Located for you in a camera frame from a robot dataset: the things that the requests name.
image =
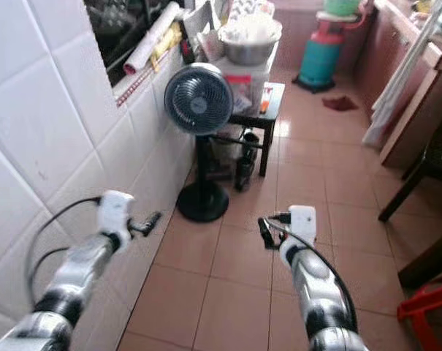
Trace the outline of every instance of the black stool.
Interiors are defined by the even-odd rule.
[[[405,183],[381,211],[378,219],[386,222],[425,176],[442,181],[442,128],[433,134],[421,155],[403,174]]]

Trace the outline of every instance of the cable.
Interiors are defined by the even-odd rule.
[[[43,256],[41,258],[39,258],[39,260],[37,261],[36,265],[34,266],[34,269],[32,270],[31,273],[31,280],[32,280],[32,294],[33,294],[33,298],[34,298],[34,283],[36,280],[36,275],[37,275],[37,271],[39,270],[41,264],[43,264],[43,262],[51,255],[56,254],[57,252],[62,252],[62,251],[66,251],[67,249],[69,249],[69,246],[65,246],[65,247],[59,247],[58,249],[54,249],[54,250],[50,250],[49,252],[46,252],[45,254],[43,254]]]
[[[316,250],[312,245],[310,245],[307,241],[303,240],[297,234],[293,233],[292,231],[290,231],[289,229],[287,229],[285,227],[280,226],[279,224],[271,222],[269,217],[264,218],[264,220],[271,227],[275,228],[276,230],[280,230],[281,232],[285,232],[285,233],[289,234],[290,236],[292,236],[292,237],[296,238],[298,241],[300,241],[300,243],[304,244],[307,247],[307,249],[310,249],[311,251],[313,251],[313,253],[316,254],[316,256],[318,256],[324,262],[324,264],[329,268],[329,270],[335,275],[336,280],[338,281],[338,284],[339,284],[341,290],[343,291],[344,298],[346,300],[346,307],[348,308],[348,310],[351,313],[352,326],[354,327],[355,332],[359,333],[359,329],[358,329],[358,325],[357,325],[357,315],[355,312],[355,305],[354,305],[354,302],[352,301],[351,294],[348,291],[346,284],[344,284],[344,281],[341,279],[339,273],[334,269],[334,267],[331,265],[331,263],[329,263],[328,260],[326,258],[324,258],[324,256],[318,250]]]
[[[25,277],[26,277],[26,291],[28,293],[28,299],[31,303],[31,306],[34,307],[36,304],[36,301],[34,299],[34,277],[33,277],[33,267],[32,267],[32,260],[34,257],[34,247],[37,244],[37,241],[39,240],[40,235],[42,232],[53,223],[57,218],[59,218],[62,214],[67,212],[70,208],[75,207],[76,205],[79,205],[81,203],[89,203],[94,202],[99,204],[101,197],[87,197],[86,199],[81,199],[78,201],[75,201],[73,203],[70,203],[68,206],[62,208],[59,212],[57,212],[52,218],[50,218],[46,223],[44,223],[38,231],[35,232],[34,236],[32,237],[31,243],[29,244],[28,251],[26,253],[26,264],[25,264]]]

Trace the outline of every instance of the electric fan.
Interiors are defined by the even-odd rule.
[[[195,63],[172,77],[165,89],[164,104],[181,129],[196,135],[198,177],[182,189],[177,207],[195,222],[211,222],[224,214],[229,197],[225,189],[206,179],[209,135],[229,120],[232,90],[217,67]]]

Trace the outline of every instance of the fan grille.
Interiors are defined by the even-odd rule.
[[[232,91],[218,72],[186,67],[167,85],[164,103],[181,129],[195,135],[209,135],[229,120]]]

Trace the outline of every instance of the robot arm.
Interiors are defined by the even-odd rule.
[[[72,331],[88,305],[94,285],[116,252],[124,252],[136,230],[147,236],[161,217],[152,214],[144,224],[132,223],[129,206],[133,197],[107,191],[99,204],[98,234],[69,249],[45,294],[0,340],[0,351],[68,350]]]
[[[267,219],[259,219],[266,248],[279,249],[283,263],[291,270],[299,295],[310,351],[368,351],[357,333],[353,306],[343,293],[340,279],[312,249],[316,237],[313,207],[291,206],[290,214],[273,218],[290,224],[289,235],[274,244]]]

